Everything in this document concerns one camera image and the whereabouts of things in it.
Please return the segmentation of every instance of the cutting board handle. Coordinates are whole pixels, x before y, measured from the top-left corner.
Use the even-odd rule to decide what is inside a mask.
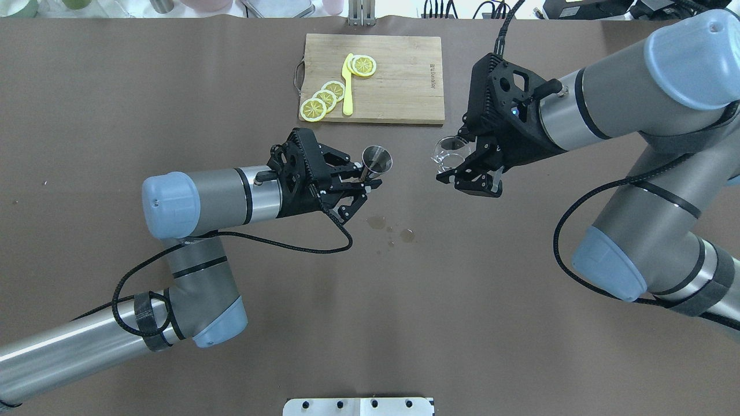
[[[300,67],[303,67],[303,74],[300,76],[300,87],[298,86],[298,70]],[[298,95],[300,95],[300,88],[303,86],[303,80],[306,77],[306,56],[300,57],[300,62],[298,62],[298,65],[295,66],[295,74],[293,75],[293,86],[295,87],[295,90],[298,91]]]

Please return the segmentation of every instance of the yellow knife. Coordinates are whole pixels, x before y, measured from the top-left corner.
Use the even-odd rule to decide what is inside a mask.
[[[342,103],[342,113],[344,115],[352,115],[354,112],[354,105],[352,105],[352,72],[349,71],[349,61],[354,55],[348,54],[344,58],[344,64],[342,65],[342,78],[344,78],[344,101]]]

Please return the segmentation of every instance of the lemon slice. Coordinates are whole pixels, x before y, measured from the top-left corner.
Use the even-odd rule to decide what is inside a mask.
[[[333,92],[334,95],[337,96],[337,101],[342,101],[344,99],[344,84],[339,81],[329,81],[324,84],[321,89]]]
[[[337,95],[329,90],[318,90],[314,94],[314,98],[318,98],[326,104],[326,112],[330,113],[334,107],[337,106]]]
[[[377,64],[371,56],[355,55],[349,62],[349,70],[356,76],[371,76],[376,69]]]
[[[300,115],[306,121],[319,121],[326,115],[326,104],[320,98],[309,98],[300,105]]]

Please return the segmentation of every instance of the robotic arm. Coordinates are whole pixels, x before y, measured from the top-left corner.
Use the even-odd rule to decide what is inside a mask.
[[[311,130],[293,129],[285,143],[272,147],[266,165],[148,178],[142,187],[147,226],[166,249],[129,272],[113,302],[0,347],[0,413],[186,338],[207,348],[238,335],[246,327],[246,313],[221,236],[246,236],[313,253],[348,249],[352,240],[342,224],[382,184],[377,177],[391,164],[382,147],[367,148],[363,163],[354,163],[349,155],[319,144]],[[342,200],[348,203],[340,205]],[[301,249],[216,231],[319,210],[345,233],[345,247]],[[170,288],[118,299],[127,277],[163,256],[174,278]]]
[[[473,67],[462,128],[440,142],[455,152],[474,141],[475,151],[437,179],[499,197],[512,167],[640,132],[648,148],[573,265],[615,298],[650,292],[661,306],[740,329],[740,262],[690,232],[740,174],[737,1],[729,8],[663,27],[560,80],[485,56]]]

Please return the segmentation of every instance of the clear glass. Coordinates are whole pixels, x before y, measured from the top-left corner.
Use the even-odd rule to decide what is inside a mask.
[[[441,138],[434,146],[431,160],[439,165],[438,173],[458,167],[473,151],[475,145],[458,135]]]

